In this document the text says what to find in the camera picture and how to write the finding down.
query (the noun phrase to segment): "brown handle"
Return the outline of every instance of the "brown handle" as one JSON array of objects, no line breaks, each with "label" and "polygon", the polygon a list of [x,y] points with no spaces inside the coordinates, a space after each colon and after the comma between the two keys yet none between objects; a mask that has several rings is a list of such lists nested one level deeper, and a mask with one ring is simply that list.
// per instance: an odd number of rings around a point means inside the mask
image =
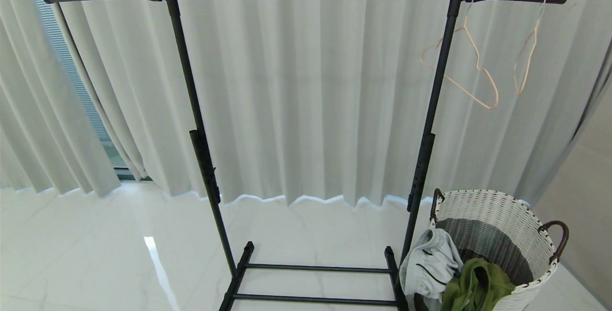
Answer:
[{"label": "brown handle", "polygon": [[561,226],[561,228],[563,229],[563,235],[561,237],[561,243],[559,243],[559,246],[557,247],[557,251],[555,251],[553,256],[550,257],[550,260],[548,262],[549,264],[553,263],[555,259],[557,259],[558,261],[561,258],[563,249],[566,248],[566,244],[568,243],[568,239],[570,237],[570,229],[564,222],[560,222],[559,220],[553,220],[552,222],[545,223],[542,226],[540,226],[537,230],[538,231],[541,231],[541,230],[548,231],[549,227],[553,226],[554,224]]},{"label": "brown handle", "polygon": [[435,189],[435,191],[433,191],[433,204],[431,204],[431,212],[429,214],[429,221],[436,220],[437,221],[437,216],[436,216],[436,205],[437,205],[437,198],[442,198],[442,201],[444,201],[444,194],[442,194],[442,191],[440,189]]}]

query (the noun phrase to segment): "laundry basket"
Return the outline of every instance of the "laundry basket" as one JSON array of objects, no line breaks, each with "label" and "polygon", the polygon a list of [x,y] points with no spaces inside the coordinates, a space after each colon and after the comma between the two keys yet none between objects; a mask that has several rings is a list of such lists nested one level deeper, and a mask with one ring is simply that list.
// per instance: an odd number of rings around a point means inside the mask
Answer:
[{"label": "laundry basket", "polygon": [[[457,190],[445,194],[436,189],[431,206],[431,226],[452,237],[464,262],[483,258],[499,265],[516,289],[503,297],[496,311],[522,311],[553,276],[568,242],[566,224],[542,224],[527,207],[494,190]],[[548,236],[550,226],[563,230],[559,247]]]}]

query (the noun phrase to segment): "pile of clothes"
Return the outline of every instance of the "pile of clothes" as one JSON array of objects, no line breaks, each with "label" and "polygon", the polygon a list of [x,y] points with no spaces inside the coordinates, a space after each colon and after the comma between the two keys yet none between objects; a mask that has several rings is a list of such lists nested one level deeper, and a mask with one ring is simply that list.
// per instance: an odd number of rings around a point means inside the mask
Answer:
[{"label": "pile of clothes", "polygon": [[422,234],[399,274],[411,310],[420,294],[429,311],[492,311],[514,290],[498,265],[481,258],[463,263],[450,235],[439,228]]}]

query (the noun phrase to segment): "olive green garment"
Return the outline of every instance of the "olive green garment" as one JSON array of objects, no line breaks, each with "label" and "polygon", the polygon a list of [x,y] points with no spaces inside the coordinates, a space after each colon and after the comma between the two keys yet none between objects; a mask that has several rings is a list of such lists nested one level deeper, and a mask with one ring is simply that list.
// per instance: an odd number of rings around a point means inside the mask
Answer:
[{"label": "olive green garment", "polygon": [[513,290],[514,285],[498,265],[473,258],[465,263],[461,276],[446,285],[442,311],[492,311]]}]

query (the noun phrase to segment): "vertical post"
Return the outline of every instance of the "vertical post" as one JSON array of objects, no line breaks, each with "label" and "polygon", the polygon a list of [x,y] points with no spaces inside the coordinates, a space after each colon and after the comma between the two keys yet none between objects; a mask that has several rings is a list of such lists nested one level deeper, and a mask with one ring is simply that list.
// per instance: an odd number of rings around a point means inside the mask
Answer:
[{"label": "vertical post", "polygon": [[179,49],[179,56],[181,58],[183,74],[185,75],[187,92],[189,93],[189,101],[191,102],[193,118],[195,119],[195,125],[197,128],[196,130],[191,130],[189,132],[192,138],[193,150],[195,151],[197,164],[199,164],[199,170],[206,186],[208,201],[210,202],[212,215],[215,218],[217,231],[219,231],[219,237],[221,239],[223,251],[225,252],[225,259],[227,259],[228,262],[229,271],[231,272],[232,279],[238,278],[236,264],[234,263],[234,256],[232,256],[231,253],[230,242],[228,240],[227,232],[225,231],[225,225],[223,224],[221,210],[219,209],[221,197],[219,187],[217,186],[217,181],[215,179],[215,168],[212,165],[212,158],[210,157],[210,148],[208,147],[208,141],[206,139],[204,119],[202,118],[202,111],[199,108],[199,101],[197,100],[195,82],[193,81],[191,63],[189,61],[189,54],[185,42],[185,34],[181,24],[179,2],[177,0],[166,0],[166,2],[168,2],[168,11],[170,12],[172,27],[175,31],[176,46]]},{"label": "vertical post", "polygon": [[436,116],[437,101],[440,98],[444,69],[446,69],[448,53],[450,52],[450,42],[453,39],[455,22],[457,21],[457,15],[459,15],[459,7],[462,1],[463,0],[450,0],[450,4],[448,4],[446,27],[444,28],[444,36],[442,36],[440,55],[437,58],[436,73],[433,77],[433,88],[431,89],[429,107],[427,108],[425,127],[423,129],[423,137],[421,139],[417,166],[415,168],[415,178],[413,179],[413,187],[408,198],[408,211],[410,211],[410,217],[408,219],[408,226],[406,227],[406,237],[404,238],[404,248],[402,249],[400,263],[406,258],[410,250],[410,243],[413,241],[413,235],[415,234],[415,224],[417,222],[420,201],[423,196],[423,187],[425,186],[427,169],[429,168],[429,161],[431,159],[431,150],[433,150],[433,141],[435,139],[435,135],[431,132],[433,128],[433,119]]}]

